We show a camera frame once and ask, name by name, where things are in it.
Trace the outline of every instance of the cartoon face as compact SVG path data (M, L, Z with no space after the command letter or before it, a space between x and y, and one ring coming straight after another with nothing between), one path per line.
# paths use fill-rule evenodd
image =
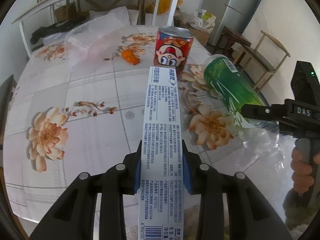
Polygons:
M166 66L179 66L186 58L183 57L181 49L172 45L163 45L156 51L158 62Z

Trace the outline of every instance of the refrigerator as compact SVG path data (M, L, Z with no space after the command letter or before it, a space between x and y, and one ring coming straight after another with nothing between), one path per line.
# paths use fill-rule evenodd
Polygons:
M259 0L204 0L201 8L217 17L208 42L216 46L224 26L242 33L254 14L258 2Z

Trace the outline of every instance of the cartoon eye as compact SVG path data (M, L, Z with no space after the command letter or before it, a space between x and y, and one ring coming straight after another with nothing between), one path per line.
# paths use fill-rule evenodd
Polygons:
M175 59L170 59L169 66L175 66L177 61Z
M161 65L166 65L167 61L168 61L168 59L166 57L162 57L161 58Z

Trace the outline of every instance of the barcode number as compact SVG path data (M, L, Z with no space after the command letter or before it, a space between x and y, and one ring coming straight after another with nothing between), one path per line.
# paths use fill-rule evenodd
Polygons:
M228 68L230 69L230 71L231 71L232 73L238 72L238 70L237 70L236 67L231 63L230 60L224 59L223 61L226 63L226 65L228 66Z
M144 226L146 240L161 240L162 239L162 227Z

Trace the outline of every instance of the finger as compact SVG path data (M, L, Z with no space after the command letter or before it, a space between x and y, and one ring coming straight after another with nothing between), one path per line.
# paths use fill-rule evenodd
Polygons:
M320 164L320 153L317 153L314 157L313 157L313 161L315 164Z
M294 148L292 151L292 159L294 161L302 161L302 152L299 151L297 148Z
M302 193L307 192L309 188L308 188L308 187L303 187L303 186L300 186L300 185L297 185L297 184L294 183L294 184L293 184L293 189L294 189L296 192L302 194Z
M297 173L294 173L292 175L292 180L295 182L295 184L302 187L310 187L315 182L315 180L311 176L308 176L308 175L302 176L302 175L298 175Z
M298 175L309 175L312 172L312 167L309 164L300 161L292 161L291 168Z

